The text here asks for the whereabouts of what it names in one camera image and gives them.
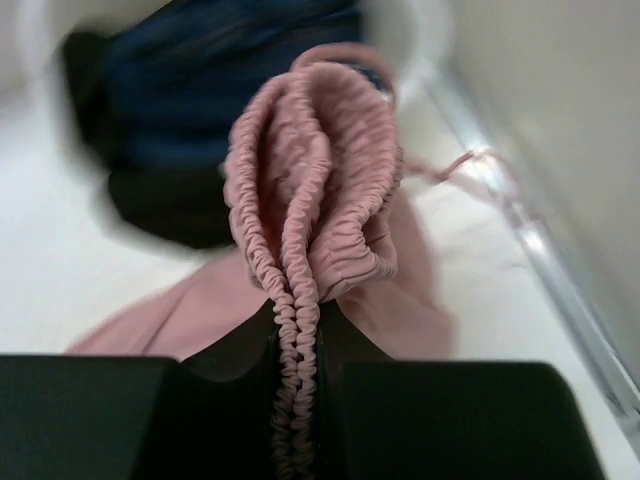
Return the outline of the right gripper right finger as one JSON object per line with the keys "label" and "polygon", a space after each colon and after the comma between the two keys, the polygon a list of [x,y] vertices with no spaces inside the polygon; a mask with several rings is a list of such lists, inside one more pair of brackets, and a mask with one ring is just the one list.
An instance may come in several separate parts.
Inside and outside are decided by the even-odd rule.
{"label": "right gripper right finger", "polygon": [[321,479],[600,479],[574,395],[550,365],[394,360],[321,309]]}

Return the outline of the pink trousers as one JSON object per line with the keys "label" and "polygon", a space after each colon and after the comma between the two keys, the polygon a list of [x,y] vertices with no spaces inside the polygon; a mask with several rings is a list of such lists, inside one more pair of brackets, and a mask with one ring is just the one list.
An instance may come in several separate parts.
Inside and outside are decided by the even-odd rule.
{"label": "pink trousers", "polygon": [[337,381],[354,361],[443,360],[454,323],[405,175],[460,173],[405,157],[389,67],[360,43],[299,55],[236,120],[224,163],[235,248],[77,341],[74,354],[167,356],[228,384],[272,371],[270,406],[240,395],[228,417],[264,444],[279,479],[341,479]]}

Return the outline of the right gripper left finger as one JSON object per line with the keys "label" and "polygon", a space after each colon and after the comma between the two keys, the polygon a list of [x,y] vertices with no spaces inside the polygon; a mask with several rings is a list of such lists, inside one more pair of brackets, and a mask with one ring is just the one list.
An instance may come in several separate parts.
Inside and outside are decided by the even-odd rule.
{"label": "right gripper left finger", "polygon": [[185,361],[1,359],[5,479],[270,479],[268,307]]}

